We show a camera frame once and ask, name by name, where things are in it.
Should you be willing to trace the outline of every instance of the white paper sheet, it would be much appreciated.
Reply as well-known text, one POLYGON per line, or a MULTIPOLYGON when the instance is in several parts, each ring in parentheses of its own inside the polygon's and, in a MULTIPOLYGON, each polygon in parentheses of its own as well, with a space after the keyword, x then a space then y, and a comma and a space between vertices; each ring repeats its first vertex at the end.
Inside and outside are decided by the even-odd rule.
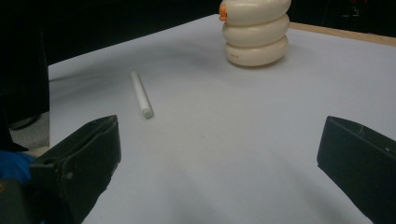
POLYGON ((327 116, 396 139, 396 48, 290 29, 279 62, 241 68, 221 25, 214 15, 49 68, 52 146, 93 119, 120 122, 121 164, 84 223, 371 223, 316 156, 327 116))

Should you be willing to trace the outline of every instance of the white chalk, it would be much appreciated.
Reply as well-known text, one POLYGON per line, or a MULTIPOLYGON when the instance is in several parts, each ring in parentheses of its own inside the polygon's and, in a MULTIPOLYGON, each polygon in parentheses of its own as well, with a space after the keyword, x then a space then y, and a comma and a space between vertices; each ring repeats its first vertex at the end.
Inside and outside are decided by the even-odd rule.
POLYGON ((139 102, 142 115, 145 119, 151 119, 154 116, 154 112, 152 111, 149 98, 146 95, 146 91, 139 74, 136 71, 132 71, 131 79, 134 83, 134 92, 136 92, 137 101, 139 102))

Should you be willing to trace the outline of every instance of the white marker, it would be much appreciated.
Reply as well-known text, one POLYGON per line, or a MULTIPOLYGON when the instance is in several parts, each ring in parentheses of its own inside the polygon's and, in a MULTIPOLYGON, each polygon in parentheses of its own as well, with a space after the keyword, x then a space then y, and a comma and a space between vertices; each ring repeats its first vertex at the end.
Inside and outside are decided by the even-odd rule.
POLYGON ((136 92, 137 101, 139 102, 140 109, 145 119, 151 119, 154 116, 149 98, 146 95, 145 88, 143 87, 142 80, 136 71, 131 72, 132 82, 134 83, 134 92, 136 92))

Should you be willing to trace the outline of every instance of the cream coiled tube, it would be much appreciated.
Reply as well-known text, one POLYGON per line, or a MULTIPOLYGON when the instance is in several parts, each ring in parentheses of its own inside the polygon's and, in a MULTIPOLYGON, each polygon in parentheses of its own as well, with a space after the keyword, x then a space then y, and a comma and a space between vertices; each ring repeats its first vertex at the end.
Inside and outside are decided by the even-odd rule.
POLYGON ((287 51, 285 34, 290 20, 290 0, 223 0, 219 14, 225 21, 229 61, 244 66, 272 63, 287 51))

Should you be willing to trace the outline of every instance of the blue object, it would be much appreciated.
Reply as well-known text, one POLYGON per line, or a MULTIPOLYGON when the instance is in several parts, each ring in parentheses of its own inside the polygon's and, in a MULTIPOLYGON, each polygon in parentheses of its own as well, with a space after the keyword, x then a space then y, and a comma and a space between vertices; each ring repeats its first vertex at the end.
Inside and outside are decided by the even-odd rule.
POLYGON ((22 152, 0 150, 0 179, 15 178, 22 184, 30 179, 29 164, 34 160, 22 152))

